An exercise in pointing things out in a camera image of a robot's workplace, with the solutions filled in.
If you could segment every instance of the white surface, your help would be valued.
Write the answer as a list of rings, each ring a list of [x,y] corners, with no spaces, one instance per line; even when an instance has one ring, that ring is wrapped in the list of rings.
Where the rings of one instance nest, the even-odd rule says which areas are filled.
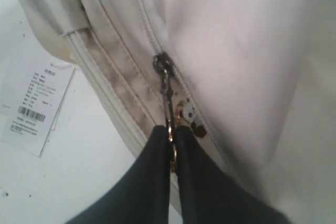
[[[0,31],[0,82],[11,57],[46,54],[17,0],[0,0]],[[0,127],[5,121],[0,115]],[[64,223],[107,192],[133,161],[91,86],[75,70],[41,158],[0,143],[0,223]],[[182,223],[174,209],[170,223]]]

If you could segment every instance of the white leather bag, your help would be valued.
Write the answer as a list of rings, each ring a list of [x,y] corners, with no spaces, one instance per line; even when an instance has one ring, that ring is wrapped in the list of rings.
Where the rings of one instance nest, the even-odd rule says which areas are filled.
[[[166,52],[176,120],[216,164],[294,222],[335,223],[335,0],[20,2],[41,44],[81,67],[135,156],[164,124],[152,59]],[[177,209],[178,195],[173,175]]]

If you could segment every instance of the barcode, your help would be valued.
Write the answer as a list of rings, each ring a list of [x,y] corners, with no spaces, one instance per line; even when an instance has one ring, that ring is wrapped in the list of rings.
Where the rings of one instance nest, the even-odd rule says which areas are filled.
[[[25,107],[20,106],[18,112],[22,115],[25,115],[29,118],[35,119],[40,122],[44,122],[44,119],[46,118],[45,115],[39,114],[33,110],[27,109]]]

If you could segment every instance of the paper label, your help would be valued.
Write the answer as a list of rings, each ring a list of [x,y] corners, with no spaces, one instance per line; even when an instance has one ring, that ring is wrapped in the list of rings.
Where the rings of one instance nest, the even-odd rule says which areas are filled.
[[[40,155],[73,71],[50,61],[30,67],[10,104],[2,141]]]

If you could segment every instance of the metal zipper pull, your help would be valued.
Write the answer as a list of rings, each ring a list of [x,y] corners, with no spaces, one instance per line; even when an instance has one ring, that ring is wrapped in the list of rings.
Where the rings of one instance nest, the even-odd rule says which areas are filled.
[[[169,56],[165,52],[163,52],[159,55],[154,56],[153,67],[161,77],[160,91],[163,97],[168,140],[172,147],[171,171],[176,172],[176,147],[174,143],[175,123],[172,103],[173,90],[170,83],[170,79],[173,76],[173,63]]]

